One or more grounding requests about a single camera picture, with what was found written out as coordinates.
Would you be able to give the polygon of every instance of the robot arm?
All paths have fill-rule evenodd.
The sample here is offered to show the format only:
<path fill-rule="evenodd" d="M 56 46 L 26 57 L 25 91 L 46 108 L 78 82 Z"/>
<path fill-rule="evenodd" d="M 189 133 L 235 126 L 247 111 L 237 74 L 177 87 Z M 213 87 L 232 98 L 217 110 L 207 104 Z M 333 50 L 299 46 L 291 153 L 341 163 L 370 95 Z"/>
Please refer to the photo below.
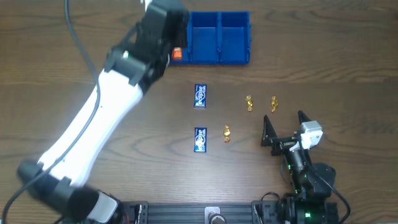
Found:
<path fill-rule="evenodd" d="M 120 120 L 163 76 L 174 47 L 187 46 L 188 11 L 179 0 L 154 0 L 144 18 L 109 52 L 99 75 L 101 98 L 90 125 L 48 175 L 30 189 L 32 196 L 80 222 L 120 223 L 124 209 L 115 198 L 85 186 L 94 161 Z M 135 43 L 129 39 L 137 32 Z M 71 145 L 95 107 L 95 88 L 60 139 L 39 159 L 18 168 L 23 183 L 46 171 Z"/>

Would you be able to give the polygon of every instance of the wooden table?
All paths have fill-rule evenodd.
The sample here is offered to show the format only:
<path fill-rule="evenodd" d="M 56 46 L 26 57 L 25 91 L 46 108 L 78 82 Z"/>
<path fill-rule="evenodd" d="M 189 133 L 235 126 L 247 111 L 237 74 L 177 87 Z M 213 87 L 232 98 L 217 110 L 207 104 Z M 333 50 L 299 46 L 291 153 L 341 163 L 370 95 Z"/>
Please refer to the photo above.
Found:
<path fill-rule="evenodd" d="M 398 1 L 184 0 L 189 10 L 251 12 L 248 66 L 172 67 L 118 126 L 89 184 L 121 200 L 250 202 L 292 189 L 282 157 L 260 147 L 262 118 L 280 136 L 299 128 L 297 111 L 324 136 L 313 162 L 336 169 L 347 223 L 398 220 Z M 108 49 L 144 14 L 138 0 L 72 1 L 72 20 L 97 71 Z M 0 206 L 21 186 L 23 159 L 38 159 L 93 89 L 68 32 L 63 1 L 0 3 Z M 193 86 L 208 106 L 193 109 Z M 254 110 L 247 112 L 251 95 Z M 231 125 L 231 142 L 223 126 Z M 208 128 L 208 152 L 193 153 L 193 129 Z M 332 196 L 330 201 L 338 201 Z M 339 202 L 340 215 L 345 213 Z M 50 223 L 59 215 L 27 194 L 9 223 Z"/>

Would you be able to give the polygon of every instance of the blue plastic bin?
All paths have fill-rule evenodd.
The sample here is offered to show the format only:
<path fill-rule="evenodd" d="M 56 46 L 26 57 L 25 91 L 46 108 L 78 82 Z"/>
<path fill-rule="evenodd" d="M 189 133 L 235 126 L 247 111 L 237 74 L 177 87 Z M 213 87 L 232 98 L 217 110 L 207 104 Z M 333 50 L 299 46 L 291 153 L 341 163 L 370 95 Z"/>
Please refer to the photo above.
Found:
<path fill-rule="evenodd" d="M 190 12 L 188 48 L 172 64 L 244 65 L 250 62 L 250 13 Z"/>

